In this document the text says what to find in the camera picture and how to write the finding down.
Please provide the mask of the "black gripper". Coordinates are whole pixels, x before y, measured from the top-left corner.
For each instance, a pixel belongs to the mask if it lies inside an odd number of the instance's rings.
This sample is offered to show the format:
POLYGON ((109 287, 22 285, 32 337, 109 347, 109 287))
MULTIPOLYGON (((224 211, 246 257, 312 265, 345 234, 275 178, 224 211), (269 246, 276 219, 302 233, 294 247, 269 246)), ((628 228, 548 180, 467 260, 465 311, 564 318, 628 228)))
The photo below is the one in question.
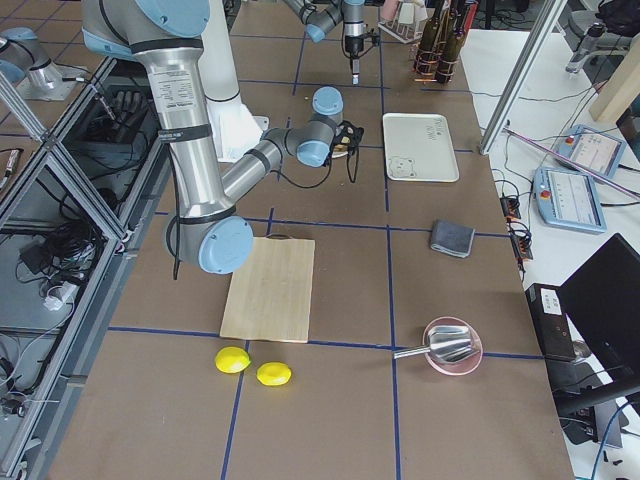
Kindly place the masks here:
POLYGON ((343 37, 343 53, 350 60, 352 83, 358 84, 360 79, 360 59, 376 46, 376 34, 365 33, 360 36, 343 37))

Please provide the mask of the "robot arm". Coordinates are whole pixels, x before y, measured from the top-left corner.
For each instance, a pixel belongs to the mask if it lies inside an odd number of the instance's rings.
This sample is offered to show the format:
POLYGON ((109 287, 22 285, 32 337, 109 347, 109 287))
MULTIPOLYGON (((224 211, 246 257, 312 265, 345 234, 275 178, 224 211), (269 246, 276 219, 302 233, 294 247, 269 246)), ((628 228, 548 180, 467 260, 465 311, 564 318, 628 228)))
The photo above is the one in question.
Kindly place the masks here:
POLYGON ((176 262, 228 274, 248 258, 250 224, 236 203, 286 156, 320 167, 330 157, 343 99, 330 86, 312 99, 301 128, 270 129, 226 170, 220 170, 220 135, 209 110, 220 94, 234 103, 238 90, 224 9, 219 1, 85 1, 83 35, 95 53, 141 63, 147 73, 173 164, 176 214, 166 242, 176 262))
POLYGON ((336 27, 342 27, 341 51, 349 60, 353 85, 360 81, 360 59, 380 43, 376 28, 364 21, 365 2, 357 0, 329 1, 323 10, 312 1, 285 0, 284 3, 305 26, 314 43, 324 40, 336 27))

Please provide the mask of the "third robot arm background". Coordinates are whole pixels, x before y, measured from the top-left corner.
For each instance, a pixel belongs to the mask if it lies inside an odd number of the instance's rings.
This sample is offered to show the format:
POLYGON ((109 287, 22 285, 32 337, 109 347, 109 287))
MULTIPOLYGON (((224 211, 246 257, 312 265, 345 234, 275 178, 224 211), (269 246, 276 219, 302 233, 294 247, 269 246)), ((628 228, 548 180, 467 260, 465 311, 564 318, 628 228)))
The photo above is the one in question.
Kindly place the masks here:
POLYGON ((27 100, 63 101, 75 84, 75 75, 56 64, 35 32, 15 27, 1 32, 1 73, 27 100))

